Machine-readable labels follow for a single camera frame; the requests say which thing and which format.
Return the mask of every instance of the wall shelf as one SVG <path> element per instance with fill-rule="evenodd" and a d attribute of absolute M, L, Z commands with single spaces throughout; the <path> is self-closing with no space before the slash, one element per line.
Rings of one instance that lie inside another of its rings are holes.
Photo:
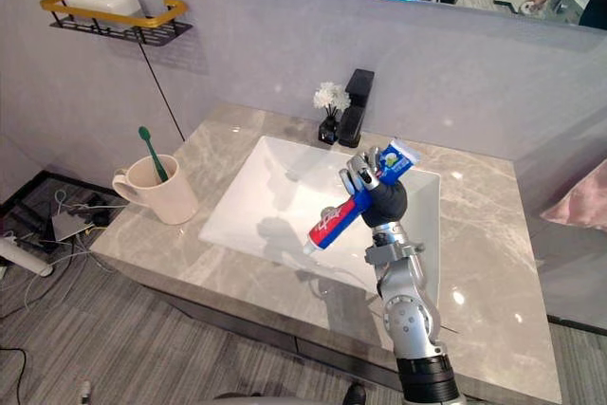
<path fill-rule="evenodd" d="M 42 9 L 50 11 L 55 18 L 55 22 L 50 24 L 52 28 L 78 30 L 149 46 L 164 46 L 192 28 L 190 24 L 175 20 L 177 16 L 188 10 L 185 2 L 164 0 L 164 5 L 167 7 L 167 11 L 156 17 L 136 18 L 104 11 L 72 8 L 65 3 L 65 0 L 40 1 Z M 64 13 L 66 16 L 60 18 L 57 13 Z M 80 18 L 90 19 L 92 24 L 79 21 Z M 107 22 L 124 24 L 130 27 L 125 29 L 112 28 L 107 26 Z"/>

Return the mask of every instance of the toothpaste cap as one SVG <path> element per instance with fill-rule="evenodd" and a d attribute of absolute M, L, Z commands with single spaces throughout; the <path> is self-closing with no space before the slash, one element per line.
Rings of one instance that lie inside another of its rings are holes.
<path fill-rule="evenodd" d="M 318 249 L 319 248 L 316 247 L 316 245 L 312 241 L 308 240 L 305 243 L 305 245 L 303 246 L 303 254 L 309 256 L 309 255 L 311 255 L 312 253 L 314 253 Z"/>

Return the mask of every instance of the gray marble vanity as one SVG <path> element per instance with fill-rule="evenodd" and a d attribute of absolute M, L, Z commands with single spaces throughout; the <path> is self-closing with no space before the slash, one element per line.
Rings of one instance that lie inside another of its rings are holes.
<path fill-rule="evenodd" d="M 198 233 L 258 139 L 321 147 L 317 124 L 222 104 L 175 152 L 201 202 L 180 226 L 130 205 L 93 245 L 190 315 L 397 387 L 381 301 L 363 289 L 205 243 Z M 360 149 L 389 138 L 364 134 Z M 550 332 L 511 163 L 427 144 L 441 174 L 441 330 L 460 389 L 505 403 L 561 403 Z M 352 150 L 333 146 L 352 154 Z"/>

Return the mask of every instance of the green toothbrush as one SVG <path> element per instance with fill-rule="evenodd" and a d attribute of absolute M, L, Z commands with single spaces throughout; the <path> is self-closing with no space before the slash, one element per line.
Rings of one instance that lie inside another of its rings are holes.
<path fill-rule="evenodd" d="M 139 127 L 139 136 L 148 145 L 148 149 L 150 150 L 150 155 L 152 156 L 152 160 L 154 161 L 154 165 L 156 166 L 156 171 L 158 172 L 158 175 L 160 176 L 160 180 L 162 182 L 166 182 L 167 180 L 169 180 L 169 177 L 167 176 L 167 172 L 164 171 L 164 167 L 162 166 L 162 163 L 160 163 L 160 160 L 158 159 L 158 156 L 156 155 L 156 151 L 152 147 L 152 142 L 150 141 L 150 138 L 152 137 L 152 135 L 150 135 L 150 131 L 147 128 L 145 128 L 144 126 L 140 126 Z"/>

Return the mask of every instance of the gray carpet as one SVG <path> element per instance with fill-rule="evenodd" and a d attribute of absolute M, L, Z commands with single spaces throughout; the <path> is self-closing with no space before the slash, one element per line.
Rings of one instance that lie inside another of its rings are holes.
<path fill-rule="evenodd" d="M 62 185 L 51 181 L 27 202 L 47 207 L 41 201 Z M 63 188 L 70 201 L 87 198 L 87 191 Z M 98 233 L 84 235 L 84 242 L 90 245 Z M 69 252 L 62 246 L 51 259 Z M 30 311 L 0 321 L 0 346 L 28 352 L 24 404 L 78 403 L 85 379 L 93 385 L 94 405 L 195 404 L 226 392 L 340 404 L 352 381 L 317 362 L 194 321 L 119 273 L 103 270 L 92 257 L 75 257 L 62 277 L 66 266 L 61 262 L 51 276 L 34 283 L 30 299 L 57 281 Z M 0 281 L 1 316 L 23 305 L 31 277 L 19 267 L 9 269 Z M 557 325 L 551 331 L 564 403 L 607 404 L 607 338 Z M 17 403 L 21 363 L 20 354 L 0 352 L 2 404 Z M 401 403 L 396 391 L 365 386 L 370 405 Z"/>

